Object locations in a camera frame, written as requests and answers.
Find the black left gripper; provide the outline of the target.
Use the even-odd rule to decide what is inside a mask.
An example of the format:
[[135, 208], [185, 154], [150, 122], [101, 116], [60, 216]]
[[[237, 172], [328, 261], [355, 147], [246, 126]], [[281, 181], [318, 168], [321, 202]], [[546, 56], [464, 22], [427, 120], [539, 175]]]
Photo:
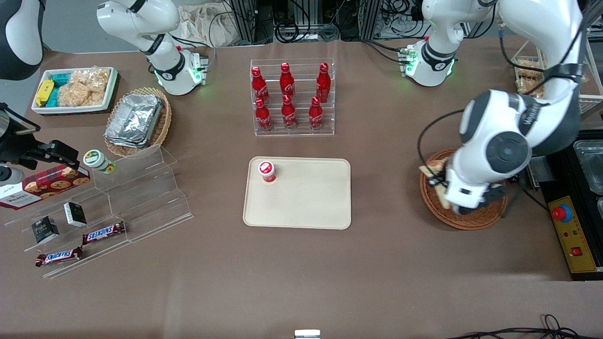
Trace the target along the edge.
[[[442, 186], [447, 187], [448, 181], [444, 175], [428, 176], [428, 185], [430, 187]], [[486, 208], [494, 202], [497, 202], [507, 196], [508, 189], [505, 185], [489, 185], [480, 197], [478, 209]]]

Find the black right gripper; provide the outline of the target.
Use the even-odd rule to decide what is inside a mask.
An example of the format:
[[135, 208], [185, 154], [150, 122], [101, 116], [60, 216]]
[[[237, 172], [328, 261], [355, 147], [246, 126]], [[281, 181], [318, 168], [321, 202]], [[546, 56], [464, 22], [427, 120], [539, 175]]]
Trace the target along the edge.
[[1, 110], [1, 146], [2, 164], [19, 165], [36, 170], [38, 161], [58, 163], [67, 167], [79, 167], [78, 151], [57, 140], [48, 144], [38, 142], [33, 136], [41, 130], [38, 124], [24, 118], [9, 108], [0, 105]]

